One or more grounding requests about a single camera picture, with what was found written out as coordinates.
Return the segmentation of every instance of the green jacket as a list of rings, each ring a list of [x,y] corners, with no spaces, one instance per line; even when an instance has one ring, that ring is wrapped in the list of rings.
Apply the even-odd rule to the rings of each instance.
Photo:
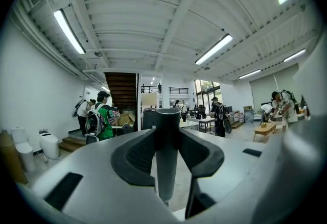
[[[100,105],[101,103],[97,103],[95,105],[95,109]],[[99,109],[99,113],[103,116],[104,118],[104,125],[105,125],[105,130],[104,132],[100,133],[98,135],[99,140],[105,140],[105,139],[110,139],[113,137],[113,132],[112,132],[112,126],[111,122],[115,120],[115,116],[112,112],[112,107],[109,105],[103,105]]]

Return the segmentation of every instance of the floor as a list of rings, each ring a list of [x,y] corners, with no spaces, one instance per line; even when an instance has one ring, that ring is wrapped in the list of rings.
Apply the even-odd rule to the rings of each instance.
[[[226,138],[231,138],[239,141],[252,142],[254,136],[253,129],[257,127],[259,124],[260,121],[254,121],[253,123],[244,123],[239,128],[233,129],[230,134],[226,133]],[[71,137],[83,138],[80,132],[75,132],[69,135]],[[263,142],[264,141],[263,136],[257,134],[255,137],[255,141]],[[38,154],[34,156],[37,169],[34,172],[26,172],[26,177],[29,181],[27,186],[30,187],[40,175],[42,175],[46,170],[54,166],[61,159],[65,158],[69,154],[70,154],[69,152],[60,150],[60,157],[57,160],[49,159],[48,162],[44,161],[43,154]],[[156,179],[156,191],[157,191],[158,184],[156,178],[157,177],[156,157],[154,157],[152,161],[151,175]],[[191,184],[191,173],[187,168],[186,164],[184,163],[184,160],[182,159],[181,155],[178,154],[174,194],[172,199],[169,201],[169,208],[171,209],[172,212],[182,210],[186,207],[186,204],[188,202],[190,184]]]

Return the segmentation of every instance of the backpack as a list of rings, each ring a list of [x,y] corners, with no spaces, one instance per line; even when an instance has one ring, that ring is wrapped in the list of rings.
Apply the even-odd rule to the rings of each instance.
[[[104,117],[99,110],[105,104],[99,104],[95,110],[89,110],[86,115],[86,131],[95,131],[95,136],[103,133],[105,130]]]
[[[86,102],[85,99],[82,99],[80,100],[76,105],[75,105],[75,108],[73,110],[73,117],[76,117],[77,116],[77,111],[78,111],[78,108],[82,105],[83,102]]]
[[[298,108],[298,104],[297,104],[297,101],[295,99],[294,93],[293,92],[290,92],[288,90],[283,90],[282,93],[283,92],[285,92],[288,95],[288,97],[292,100],[292,102],[294,103],[295,111],[296,111],[296,113],[298,113],[299,112],[299,108]]]

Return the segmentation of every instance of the toilet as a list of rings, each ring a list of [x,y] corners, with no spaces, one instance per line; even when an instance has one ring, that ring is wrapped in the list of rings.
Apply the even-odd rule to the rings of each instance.
[[[34,171],[35,162],[33,159],[33,148],[28,143],[24,128],[16,127],[11,129],[11,135],[18,151],[20,163],[25,171]]]
[[[40,131],[40,142],[43,153],[50,159],[59,157],[58,139],[48,131]]]

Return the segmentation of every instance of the wooden staircase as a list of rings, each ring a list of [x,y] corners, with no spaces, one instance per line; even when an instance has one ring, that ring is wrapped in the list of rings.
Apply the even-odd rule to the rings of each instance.
[[[62,139],[62,142],[59,143],[59,147],[64,151],[72,153],[73,151],[77,150],[78,148],[84,146],[85,140],[80,140],[72,137],[66,137]]]
[[[106,72],[105,75],[113,106],[118,109],[136,109],[136,74]]]

